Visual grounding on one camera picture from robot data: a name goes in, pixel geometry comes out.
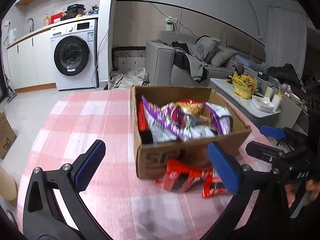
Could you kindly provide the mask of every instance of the screw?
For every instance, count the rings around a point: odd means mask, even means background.
[[[249,171],[249,170],[251,170],[251,167],[249,165],[245,164],[245,165],[242,165],[242,169],[244,171]]]
[[[39,171],[41,171],[41,168],[39,168],[39,167],[36,167],[36,168],[33,169],[33,172],[35,174],[37,174]]]
[[[66,164],[64,164],[64,165],[62,166],[62,169],[63,169],[64,171],[67,171],[67,170],[70,169],[70,167],[71,167],[71,165],[70,165],[69,163],[66,163]]]
[[[280,173],[279,169],[277,169],[277,168],[272,169],[272,172],[276,175],[278,175]]]

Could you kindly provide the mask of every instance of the pink checkered tablecloth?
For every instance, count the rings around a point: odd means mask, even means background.
[[[176,194],[164,191],[154,181],[137,179],[129,100],[129,90],[115,90],[75,92],[57,102],[36,137],[20,181],[17,208],[20,231],[32,170],[37,166],[44,171],[55,170],[73,163],[96,139],[105,142],[107,152],[80,196],[112,238],[200,239],[217,220],[231,195],[202,199],[201,188]],[[269,164],[248,156],[245,147],[252,140],[270,143],[234,109],[252,127],[252,133],[239,148],[241,155],[237,160],[254,170],[269,171]],[[76,228],[58,190],[55,195],[67,223]],[[256,197],[254,192],[237,227],[246,223]]]

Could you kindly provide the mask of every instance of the white kettle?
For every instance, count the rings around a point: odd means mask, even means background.
[[[17,37],[17,29],[11,29],[8,33],[8,44],[14,43],[14,39]]]

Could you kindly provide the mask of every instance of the faucet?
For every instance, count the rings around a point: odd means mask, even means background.
[[[35,22],[33,21],[32,18],[30,18],[30,19],[27,21],[27,23],[28,23],[30,20],[32,20],[32,28],[30,28],[30,32],[33,32],[34,29],[35,29]]]

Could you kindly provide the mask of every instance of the tile floor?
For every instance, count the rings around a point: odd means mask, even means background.
[[[4,159],[0,158],[0,165],[20,184],[29,152],[39,130],[44,125],[50,111],[66,95],[83,90],[58,91],[57,89],[40,90],[19,93],[10,102],[7,98],[0,103],[0,108],[6,111],[7,119],[17,135]],[[12,207],[0,196],[0,205],[4,210],[10,209],[16,216],[16,208]]]

